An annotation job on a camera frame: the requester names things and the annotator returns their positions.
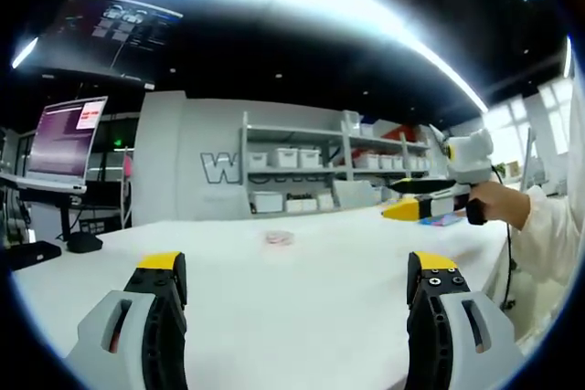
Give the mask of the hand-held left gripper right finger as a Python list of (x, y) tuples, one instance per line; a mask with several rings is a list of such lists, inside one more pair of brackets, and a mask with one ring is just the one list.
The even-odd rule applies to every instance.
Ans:
[(522, 365), (512, 322), (452, 260), (411, 252), (406, 301), (408, 389), (501, 389)]

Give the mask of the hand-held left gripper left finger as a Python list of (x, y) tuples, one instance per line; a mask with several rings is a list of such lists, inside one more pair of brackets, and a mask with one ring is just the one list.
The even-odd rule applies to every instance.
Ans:
[(78, 325), (67, 365), (89, 389), (186, 389), (186, 258), (144, 257)]

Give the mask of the person's right hand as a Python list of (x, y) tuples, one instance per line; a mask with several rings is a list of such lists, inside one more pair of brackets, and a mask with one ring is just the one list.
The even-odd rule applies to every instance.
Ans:
[(483, 204), (487, 221), (500, 220), (521, 231), (530, 214), (530, 198), (527, 194), (498, 182), (484, 182), (472, 188), (471, 198)]

